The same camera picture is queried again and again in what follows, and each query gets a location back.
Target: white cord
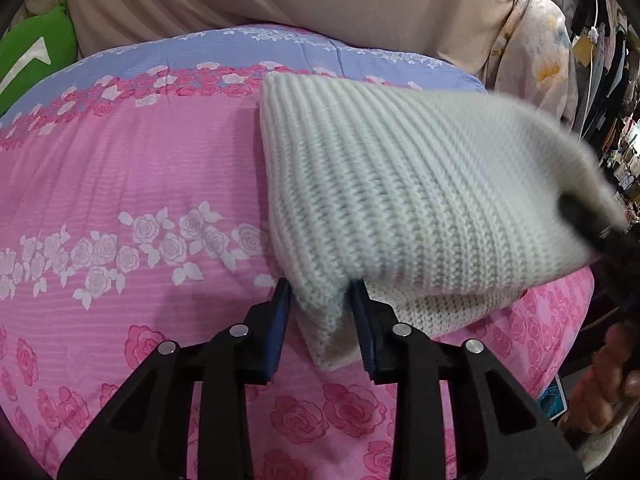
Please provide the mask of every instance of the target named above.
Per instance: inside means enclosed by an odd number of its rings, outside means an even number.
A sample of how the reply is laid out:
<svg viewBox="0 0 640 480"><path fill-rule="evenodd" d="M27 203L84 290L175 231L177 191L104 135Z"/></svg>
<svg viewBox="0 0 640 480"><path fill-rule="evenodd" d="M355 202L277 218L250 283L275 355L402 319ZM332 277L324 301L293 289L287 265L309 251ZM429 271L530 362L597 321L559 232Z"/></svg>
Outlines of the white cord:
<svg viewBox="0 0 640 480"><path fill-rule="evenodd" d="M591 51L589 53L589 87L587 88L587 105L584 109L584 121L582 122L582 126L580 128L580 135L578 136L578 140L581 140L584 137L584 123L587 120L588 110L589 110L589 100L591 99L591 79L593 78L593 46L598 44L598 29L595 27L598 24L598 0L596 0L596 16L593 20L593 27L589 31L588 37L591 43Z"/></svg>

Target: silver screw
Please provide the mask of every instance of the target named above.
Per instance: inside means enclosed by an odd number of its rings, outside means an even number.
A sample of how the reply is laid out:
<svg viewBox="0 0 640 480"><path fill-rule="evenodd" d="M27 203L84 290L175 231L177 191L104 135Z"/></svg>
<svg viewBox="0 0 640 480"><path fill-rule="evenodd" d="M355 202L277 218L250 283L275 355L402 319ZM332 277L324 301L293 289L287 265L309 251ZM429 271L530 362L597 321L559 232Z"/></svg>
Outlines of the silver screw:
<svg viewBox="0 0 640 480"><path fill-rule="evenodd" d="M396 323L391 330L400 337L407 337L411 333L411 327L406 323Z"/></svg>
<svg viewBox="0 0 640 480"><path fill-rule="evenodd" d="M174 353L176 348L177 348L177 346L175 345L175 343L173 341L163 341L158 346L158 351L162 355L169 355L169 354Z"/></svg>
<svg viewBox="0 0 640 480"><path fill-rule="evenodd" d="M244 337L249 333L249 327L247 325L242 325L242 324L233 325L229 329L229 333L233 337Z"/></svg>
<svg viewBox="0 0 640 480"><path fill-rule="evenodd" d="M478 339L470 339L465 343L465 348L472 354L479 354L484 350L484 345L482 341L478 341Z"/></svg>

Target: human hand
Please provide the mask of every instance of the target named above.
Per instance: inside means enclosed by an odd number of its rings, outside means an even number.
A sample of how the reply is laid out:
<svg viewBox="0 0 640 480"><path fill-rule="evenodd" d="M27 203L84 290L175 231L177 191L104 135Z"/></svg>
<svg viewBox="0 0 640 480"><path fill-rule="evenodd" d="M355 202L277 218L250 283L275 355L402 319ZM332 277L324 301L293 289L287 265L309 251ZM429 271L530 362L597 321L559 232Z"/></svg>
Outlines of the human hand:
<svg viewBox="0 0 640 480"><path fill-rule="evenodd" d="M605 345L572 391L570 409L558 424L561 430L595 433L613 420L613 404L622 397L640 400L640 370L630 372L623 384L623 365L637 339L638 329L629 324L617 323L607 330Z"/></svg>

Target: knitted fabric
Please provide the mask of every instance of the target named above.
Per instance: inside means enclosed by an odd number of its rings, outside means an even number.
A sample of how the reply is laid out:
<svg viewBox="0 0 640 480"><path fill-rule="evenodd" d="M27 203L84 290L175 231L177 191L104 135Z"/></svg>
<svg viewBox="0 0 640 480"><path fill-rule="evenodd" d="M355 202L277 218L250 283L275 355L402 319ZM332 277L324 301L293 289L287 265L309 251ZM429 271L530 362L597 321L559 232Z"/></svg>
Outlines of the knitted fabric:
<svg viewBox="0 0 640 480"><path fill-rule="evenodd" d="M280 73L262 88L274 250L319 367L357 358L350 280L437 336L592 260L562 191L625 224L589 149L513 98Z"/></svg>

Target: green pillow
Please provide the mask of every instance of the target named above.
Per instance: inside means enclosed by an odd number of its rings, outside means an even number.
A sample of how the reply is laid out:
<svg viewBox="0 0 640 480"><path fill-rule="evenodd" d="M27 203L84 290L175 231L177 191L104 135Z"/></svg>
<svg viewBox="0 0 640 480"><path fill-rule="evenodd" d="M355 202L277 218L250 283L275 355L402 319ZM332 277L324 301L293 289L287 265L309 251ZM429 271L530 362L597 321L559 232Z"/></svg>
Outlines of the green pillow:
<svg viewBox="0 0 640 480"><path fill-rule="evenodd" d="M16 25L0 40L0 116L38 81L76 60L66 4Z"/></svg>

